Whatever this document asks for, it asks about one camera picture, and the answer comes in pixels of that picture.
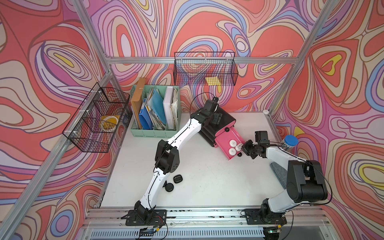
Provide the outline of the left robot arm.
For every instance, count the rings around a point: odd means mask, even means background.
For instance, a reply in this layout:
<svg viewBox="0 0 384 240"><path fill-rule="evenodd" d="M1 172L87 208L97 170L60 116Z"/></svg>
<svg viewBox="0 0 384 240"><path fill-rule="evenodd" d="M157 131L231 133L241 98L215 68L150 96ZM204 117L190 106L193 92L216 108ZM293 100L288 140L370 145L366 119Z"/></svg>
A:
<svg viewBox="0 0 384 240"><path fill-rule="evenodd" d="M146 220L156 206L156 198L168 176L180 165L181 148L201 129L218 117L219 99L207 100L204 107L190 115L188 122L167 141L158 142L152 180L143 195L135 203L135 213Z"/></svg>

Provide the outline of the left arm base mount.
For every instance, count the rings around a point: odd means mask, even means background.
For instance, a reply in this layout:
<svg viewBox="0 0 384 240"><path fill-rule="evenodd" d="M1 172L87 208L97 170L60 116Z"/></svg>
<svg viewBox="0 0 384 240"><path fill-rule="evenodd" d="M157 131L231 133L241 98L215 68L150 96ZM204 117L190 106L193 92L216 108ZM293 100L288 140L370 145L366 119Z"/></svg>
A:
<svg viewBox="0 0 384 240"><path fill-rule="evenodd" d="M139 207L139 209L129 210L128 213L121 217L126 221L126 226L154 226L162 227L166 223L167 211L162 209L147 210Z"/></svg>

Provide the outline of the black drawer cabinet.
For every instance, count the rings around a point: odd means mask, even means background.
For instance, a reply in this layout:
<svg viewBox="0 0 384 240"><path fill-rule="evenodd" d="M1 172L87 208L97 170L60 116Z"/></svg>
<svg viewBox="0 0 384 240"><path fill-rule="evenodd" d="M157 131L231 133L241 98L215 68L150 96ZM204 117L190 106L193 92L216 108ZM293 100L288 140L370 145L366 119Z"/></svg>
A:
<svg viewBox="0 0 384 240"><path fill-rule="evenodd" d="M221 118L218 124L210 122L207 126L202 127L199 134L203 137L211 147L217 147L216 138L222 134L226 133L226 129L233 127L236 123L236 119L223 110L221 107L218 107L218 114L221 114Z"/></svg>

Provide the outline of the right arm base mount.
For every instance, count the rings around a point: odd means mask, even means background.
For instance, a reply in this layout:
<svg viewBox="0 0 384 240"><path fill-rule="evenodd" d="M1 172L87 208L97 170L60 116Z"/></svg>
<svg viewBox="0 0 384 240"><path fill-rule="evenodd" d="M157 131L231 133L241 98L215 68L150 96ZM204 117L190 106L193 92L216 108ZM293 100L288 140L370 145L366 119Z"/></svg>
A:
<svg viewBox="0 0 384 240"><path fill-rule="evenodd" d="M263 209L244 209L243 210L248 225L285 225L287 220L284 214L273 213Z"/></svg>

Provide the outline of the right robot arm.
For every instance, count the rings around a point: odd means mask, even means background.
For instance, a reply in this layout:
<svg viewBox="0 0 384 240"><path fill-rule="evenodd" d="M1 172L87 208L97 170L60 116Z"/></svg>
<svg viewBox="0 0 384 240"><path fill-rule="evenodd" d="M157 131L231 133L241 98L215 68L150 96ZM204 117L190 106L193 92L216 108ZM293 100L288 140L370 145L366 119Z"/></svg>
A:
<svg viewBox="0 0 384 240"><path fill-rule="evenodd" d="M286 189L277 196L265 199L262 210L281 214L303 204L315 204L328 199L327 180L318 161L305 160L272 144L266 131L255 132L255 141L246 141L242 151L252 159L272 160L287 171Z"/></svg>

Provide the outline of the pink top drawer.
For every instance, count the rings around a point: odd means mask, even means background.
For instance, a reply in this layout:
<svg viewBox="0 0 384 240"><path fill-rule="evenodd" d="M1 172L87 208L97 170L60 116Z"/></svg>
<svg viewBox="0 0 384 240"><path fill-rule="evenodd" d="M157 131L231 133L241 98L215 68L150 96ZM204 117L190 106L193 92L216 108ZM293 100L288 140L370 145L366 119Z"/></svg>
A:
<svg viewBox="0 0 384 240"><path fill-rule="evenodd" d="M215 136L217 137L217 136L221 135L224 132L228 132L226 129L230 129L231 127L233 127L235 125L235 123L236 122L233 121L233 122L223 126L222 128L220 128L219 130L216 131Z"/></svg>

